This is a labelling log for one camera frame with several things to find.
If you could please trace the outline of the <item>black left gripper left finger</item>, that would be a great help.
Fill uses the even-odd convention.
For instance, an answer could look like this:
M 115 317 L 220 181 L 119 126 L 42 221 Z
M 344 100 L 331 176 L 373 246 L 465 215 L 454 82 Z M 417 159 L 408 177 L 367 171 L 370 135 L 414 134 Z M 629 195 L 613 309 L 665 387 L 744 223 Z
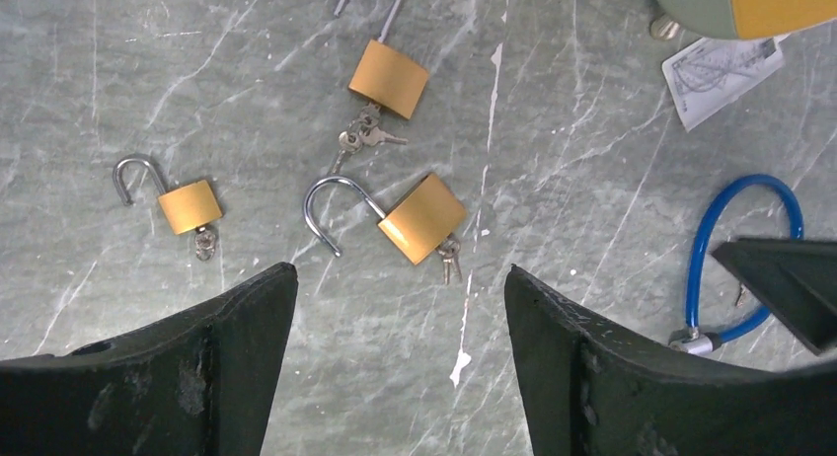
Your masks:
M 257 455 L 298 290 L 288 263 L 69 354 L 1 364 L 5 455 Z

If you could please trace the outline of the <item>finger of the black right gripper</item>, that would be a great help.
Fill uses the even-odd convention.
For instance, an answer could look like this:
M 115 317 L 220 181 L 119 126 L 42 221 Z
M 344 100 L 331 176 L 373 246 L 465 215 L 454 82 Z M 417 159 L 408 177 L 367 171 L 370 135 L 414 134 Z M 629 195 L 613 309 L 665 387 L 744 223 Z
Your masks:
M 836 348 L 836 243 L 739 238 L 712 256 L 812 353 Z

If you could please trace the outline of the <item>medium brass padlock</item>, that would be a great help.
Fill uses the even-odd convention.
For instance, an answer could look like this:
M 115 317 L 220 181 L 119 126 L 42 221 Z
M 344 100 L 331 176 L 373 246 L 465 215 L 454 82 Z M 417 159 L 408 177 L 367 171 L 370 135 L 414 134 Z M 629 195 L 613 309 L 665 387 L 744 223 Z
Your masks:
M 434 172 L 425 174 L 388 210 L 358 182 L 342 175 L 326 176 L 309 187 L 302 213 L 309 230 L 336 257 L 342 255 L 342 249 L 323 231 L 313 214 L 316 194 L 332 185 L 356 193 L 378 216 L 378 228 L 414 265 L 420 264 L 454 234 L 467 214 L 464 204 Z

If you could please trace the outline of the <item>light metal key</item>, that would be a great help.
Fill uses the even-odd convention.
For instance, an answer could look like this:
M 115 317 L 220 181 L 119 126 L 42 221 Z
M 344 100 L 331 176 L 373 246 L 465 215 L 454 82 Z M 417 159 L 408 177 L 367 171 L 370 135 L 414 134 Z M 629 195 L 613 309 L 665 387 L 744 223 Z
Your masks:
M 400 145 L 409 143 L 409 140 L 407 138 L 398 137 L 390 133 L 387 133 L 384 130 L 380 129 L 378 126 L 362 130 L 360 132 L 360 139 L 363 142 L 363 144 L 367 146 L 376 146 L 380 143 L 393 143 Z

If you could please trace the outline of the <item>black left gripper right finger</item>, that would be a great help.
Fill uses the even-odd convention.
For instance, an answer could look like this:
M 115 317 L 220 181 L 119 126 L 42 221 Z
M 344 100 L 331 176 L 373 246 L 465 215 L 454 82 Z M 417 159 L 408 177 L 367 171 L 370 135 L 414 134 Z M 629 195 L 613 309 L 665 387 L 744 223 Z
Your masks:
M 769 372 L 673 350 L 514 266 L 504 302 L 537 455 L 832 455 L 836 365 Z

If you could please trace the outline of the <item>long shackle brass padlock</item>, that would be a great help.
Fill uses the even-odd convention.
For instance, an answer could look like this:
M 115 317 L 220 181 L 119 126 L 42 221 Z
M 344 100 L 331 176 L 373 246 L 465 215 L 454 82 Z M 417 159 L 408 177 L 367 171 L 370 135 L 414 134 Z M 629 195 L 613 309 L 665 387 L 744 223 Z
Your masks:
M 379 35 L 364 49 L 347 88 L 374 105 L 411 119 L 429 74 L 423 66 L 386 43 L 403 1 L 393 2 Z

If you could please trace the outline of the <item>dark metal key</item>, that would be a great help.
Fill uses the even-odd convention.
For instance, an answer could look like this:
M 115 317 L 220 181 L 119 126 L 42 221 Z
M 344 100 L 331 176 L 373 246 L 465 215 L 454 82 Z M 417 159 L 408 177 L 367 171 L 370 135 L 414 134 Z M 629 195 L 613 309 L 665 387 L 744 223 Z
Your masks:
M 342 164 L 363 148 L 364 142 L 361 136 L 369 134 L 372 128 L 379 124 L 379 121 L 380 106 L 378 104 L 370 102 L 359 111 L 355 119 L 348 124 L 346 130 L 339 134 L 340 151 L 329 170 L 330 175 L 338 174 Z

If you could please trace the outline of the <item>small brass padlock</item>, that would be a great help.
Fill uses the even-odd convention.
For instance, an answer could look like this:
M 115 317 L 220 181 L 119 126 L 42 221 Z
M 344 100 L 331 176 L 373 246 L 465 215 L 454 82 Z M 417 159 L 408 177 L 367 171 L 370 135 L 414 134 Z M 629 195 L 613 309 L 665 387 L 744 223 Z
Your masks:
M 193 232 L 196 258 L 201 262 L 212 259 L 218 244 L 218 233 L 212 223 L 223 217 L 223 211 L 210 182 L 199 180 L 170 190 L 152 157 L 141 153 L 129 154 L 112 168 L 114 188 L 124 206 L 133 204 L 123 178 L 123 172 L 129 165 L 139 165 L 149 174 L 158 193 L 158 203 L 173 233 Z

